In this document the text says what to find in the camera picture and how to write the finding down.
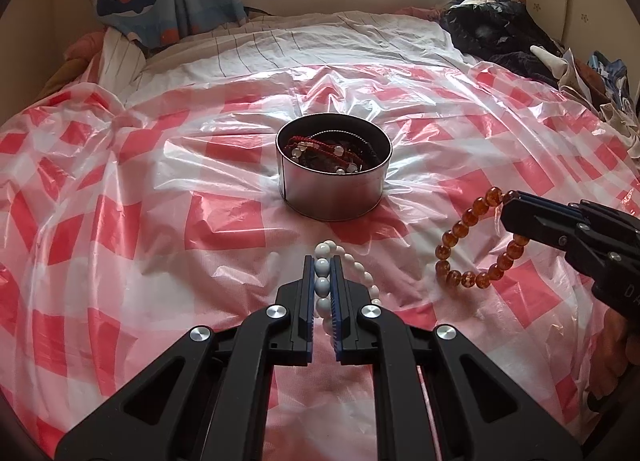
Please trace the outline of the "black plastic bag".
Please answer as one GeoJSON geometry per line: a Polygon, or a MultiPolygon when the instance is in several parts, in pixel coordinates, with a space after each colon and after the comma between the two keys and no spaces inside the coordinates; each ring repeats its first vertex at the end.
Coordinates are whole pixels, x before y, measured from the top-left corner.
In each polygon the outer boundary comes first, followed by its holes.
{"type": "Polygon", "coordinates": [[[519,76],[558,87],[558,80],[530,47],[559,57],[554,40],[534,21],[521,2],[458,5],[440,16],[440,26],[464,54],[489,61],[519,76]]]}

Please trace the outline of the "red white checkered plastic sheet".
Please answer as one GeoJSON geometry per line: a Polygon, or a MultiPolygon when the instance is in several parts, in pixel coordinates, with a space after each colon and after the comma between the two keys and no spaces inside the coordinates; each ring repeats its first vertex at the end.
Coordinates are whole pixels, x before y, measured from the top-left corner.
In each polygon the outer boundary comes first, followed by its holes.
{"type": "Polygon", "coordinates": [[[581,104],[492,64],[311,65],[122,100],[80,83],[1,131],[1,388],[46,452],[193,325],[271,303],[333,240],[410,325],[451,323],[580,434],[604,309],[549,247],[487,290],[435,279],[442,234],[489,188],[637,214],[623,143],[581,104]],[[276,136],[337,112],[393,155],[371,213],[325,224],[279,192],[276,136]]]}

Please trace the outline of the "striped white bed sheet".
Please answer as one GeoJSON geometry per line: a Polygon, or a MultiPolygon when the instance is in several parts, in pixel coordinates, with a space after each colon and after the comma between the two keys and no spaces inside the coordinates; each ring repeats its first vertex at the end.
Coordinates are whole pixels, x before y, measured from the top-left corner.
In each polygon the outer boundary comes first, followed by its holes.
{"type": "Polygon", "coordinates": [[[404,14],[343,11],[260,16],[171,46],[145,63],[122,98],[133,106],[164,92],[304,66],[399,63],[465,71],[477,58],[439,24],[404,14]]]}

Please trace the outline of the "round silver metal tin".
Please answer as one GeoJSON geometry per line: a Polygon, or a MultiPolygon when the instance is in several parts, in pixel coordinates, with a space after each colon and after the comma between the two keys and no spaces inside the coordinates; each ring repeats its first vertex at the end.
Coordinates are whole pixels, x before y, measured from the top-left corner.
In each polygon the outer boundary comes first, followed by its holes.
{"type": "Polygon", "coordinates": [[[276,148],[280,193],[297,213],[348,221],[380,203],[393,146],[373,123],[347,114],[306,115],[279,130],[276,148]]]}

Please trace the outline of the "pile of clothes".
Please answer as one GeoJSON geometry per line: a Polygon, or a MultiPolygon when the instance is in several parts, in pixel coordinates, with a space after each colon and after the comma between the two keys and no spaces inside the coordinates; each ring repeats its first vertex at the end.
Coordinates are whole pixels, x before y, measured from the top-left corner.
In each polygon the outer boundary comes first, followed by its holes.
{"type": "Polygon", "coordinates": [[[608,124],[631,161],[639,166],[639,117],[631,104],[624,62],[609,62],[597,51],[584,63],[576,59],[570,49],[562,57],[554,56],[541,46],[532,45],[529,50],[551,72],[560,93],[608,124]]]}

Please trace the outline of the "striped pillow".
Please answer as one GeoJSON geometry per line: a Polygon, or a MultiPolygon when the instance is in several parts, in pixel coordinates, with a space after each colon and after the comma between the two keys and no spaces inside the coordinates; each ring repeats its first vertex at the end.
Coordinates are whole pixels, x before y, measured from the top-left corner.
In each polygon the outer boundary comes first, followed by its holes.
{"type": "Polygon", "coordinates": [[[92,58],[88,81],[98,84],[124,103],[146,63],[143,50],[120,31],[107,28],[101,49],[92,58]]]}

